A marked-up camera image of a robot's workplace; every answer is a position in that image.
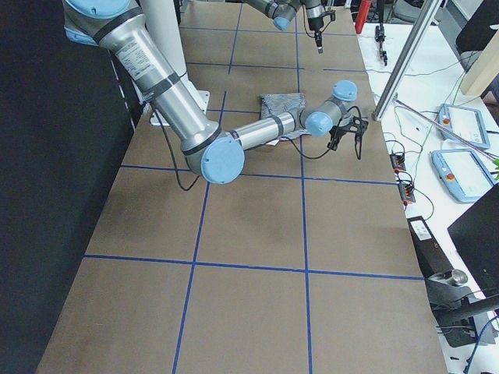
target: blue joint cap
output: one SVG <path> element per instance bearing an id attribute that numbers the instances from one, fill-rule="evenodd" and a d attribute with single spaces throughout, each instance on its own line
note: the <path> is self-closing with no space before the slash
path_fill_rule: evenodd
<path id="1" fill-rule="evenodd" d="M 78 13 L 97 19 L 115 18 L 124 13 L 130 0 L 65 0 Z"/>
<path id="2" fill-rule="evenodd" d="M 69 29 L 68 27 L 64 27 L 64 30 L 67 38 L 70 39 L 71 41 L 74 41 L 75 43 L 97 46 L 95 40 L 84 33 L 80 33 L 79 31 L 73 29 Z"/>
<path id="3" fill-rule="evenodd" d="M 224 185 L 241 174 L 244 158 L 244 150 L 236 140 L 218 138 L 204 151 L 201 172 L 207 181 Z"/>
<path id="4" fill-rule="evenodd" d="M 280 31 L 284 31 L 288 28 L 291 21 L 284 17 L 275 17 L 274 18 L 274 26 L 276 26 Z"/>
<path id="5" fill-rule="evenodd" d="M 355 101 L 357 85 L 351 80 L 340 80 L 333 87 L 333 96 L 343 101 Z"/>
<path id="6" fill-rule="evenodd" d="M 333 128 L 333 120 L 322 111 L 315 111 L 305 120 L 305 128 L 313 136 L 324 136 Z"/>

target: computer monitor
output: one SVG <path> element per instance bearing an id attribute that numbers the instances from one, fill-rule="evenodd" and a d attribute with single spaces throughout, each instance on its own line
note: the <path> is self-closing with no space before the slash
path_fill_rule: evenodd
<path id="1" fill-rule="evenodd" d="M 499 185 L 464 212 L 448 232 L 483 293 L 499 293 Z"/>

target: white post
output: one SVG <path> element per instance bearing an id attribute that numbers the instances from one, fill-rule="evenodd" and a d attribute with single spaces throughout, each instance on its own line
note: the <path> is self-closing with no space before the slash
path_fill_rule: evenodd
<path id="1" fill-rule="evenodd" d="M 198 91 L 189 81 L 173 0 L 141 0 L 140 6 L 146 15 L 147 31 L 157 48 L 181 77 L 201 110 L 206 112 L 209 93 Z"/>

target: black curtain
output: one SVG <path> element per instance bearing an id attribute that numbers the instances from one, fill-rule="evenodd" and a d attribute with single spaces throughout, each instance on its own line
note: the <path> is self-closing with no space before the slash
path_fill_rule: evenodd
<path id="1" fill-rule="evenodd" d="M 107 51 L 66 40 L 60 0 L 0 5 L 0 372 L 32 373 L 141 108 Z"/>

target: orange object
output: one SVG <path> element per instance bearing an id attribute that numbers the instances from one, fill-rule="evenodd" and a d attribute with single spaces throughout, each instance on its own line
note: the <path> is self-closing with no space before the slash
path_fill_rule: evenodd
<path id="1" fill-rule="evenodd" d="M 369 8 L 371 7 L 371 0 L 362 0 L 360 3 L 359 14 L 356 18 L 356 32 L 358 34 L 362 33 L 362 28 L 364 28 L 364 23 L 366 23 L 367 14 L 369 13 Z"/>

